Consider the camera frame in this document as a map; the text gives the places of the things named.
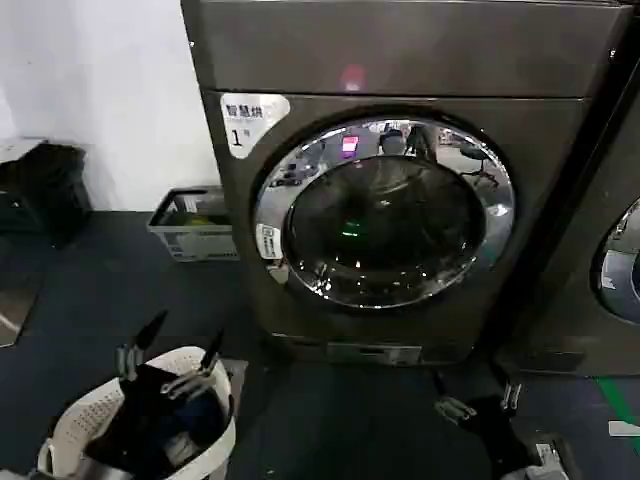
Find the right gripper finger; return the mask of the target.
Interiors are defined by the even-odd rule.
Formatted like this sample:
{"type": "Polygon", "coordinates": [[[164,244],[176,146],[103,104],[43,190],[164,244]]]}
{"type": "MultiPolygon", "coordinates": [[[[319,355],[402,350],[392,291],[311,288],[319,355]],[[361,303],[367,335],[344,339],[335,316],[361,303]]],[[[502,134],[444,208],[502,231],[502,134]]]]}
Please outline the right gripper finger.
{"type": "Polygon", "coordinates": [[[438,398],[434,402],[434,408],[443,418],[471,419],[477,415],[475,409],[448,394],[444,378],[440,372],[433,372],[432,380],[438,394],[438,398]]]}
{"type": "Polygon", "coordinates": [[[501,408],[508,412],[515,412],[523,388],[521,379],[502,367],[495,367],[494,375],[503,389],[501,408]]]}

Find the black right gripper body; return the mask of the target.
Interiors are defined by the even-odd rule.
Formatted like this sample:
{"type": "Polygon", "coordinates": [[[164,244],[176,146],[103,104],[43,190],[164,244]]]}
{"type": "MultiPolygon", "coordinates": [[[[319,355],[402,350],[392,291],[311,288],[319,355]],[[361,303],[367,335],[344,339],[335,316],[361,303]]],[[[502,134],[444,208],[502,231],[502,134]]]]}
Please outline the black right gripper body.
{"type": "Polygon", "coordinates": [[[533,450],[515,433],[511,410],[502,407],[497,395],[467,401],[475,414],[467,420],[467,430],[478,436],[491,464],[538,464],[533,450]]]}

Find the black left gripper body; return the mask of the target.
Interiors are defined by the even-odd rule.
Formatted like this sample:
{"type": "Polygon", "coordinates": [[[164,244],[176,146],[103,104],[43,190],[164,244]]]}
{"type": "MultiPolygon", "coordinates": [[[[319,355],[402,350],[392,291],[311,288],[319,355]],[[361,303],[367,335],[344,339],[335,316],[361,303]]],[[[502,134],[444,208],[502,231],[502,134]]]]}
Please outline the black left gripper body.
{"type": "Polygon", "coordinates": [[[157,453],[152,436],[170,401],[162,387],[176,375],[143,364],[134,380],[120,379],[123,401],[104,433],[91,440],[84,454],[103,464],[148,464],[157,453]]]}

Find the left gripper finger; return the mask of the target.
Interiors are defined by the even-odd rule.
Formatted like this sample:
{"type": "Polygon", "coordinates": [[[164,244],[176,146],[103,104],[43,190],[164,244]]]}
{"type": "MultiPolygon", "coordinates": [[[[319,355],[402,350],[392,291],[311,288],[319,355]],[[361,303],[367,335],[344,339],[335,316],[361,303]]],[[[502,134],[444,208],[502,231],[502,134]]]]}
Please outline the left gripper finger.
{"type": "Polygon", "coordinates": [[[206,349],[199,367],[163,384],[161,394],[169,399],[195,399],[208,390],[215,382],[214,369],[219,361],[223,340],[224,331],[221,330],[206,349]]]}
{"type": "Polygon", "coordinates": [[[160,311],[128,344],[116,348],[116,367],[120,380],[134,381],[137,378],[137,370],[144,363],[145,352],[154,342],[167,315],[167,310],[160,311]]]}

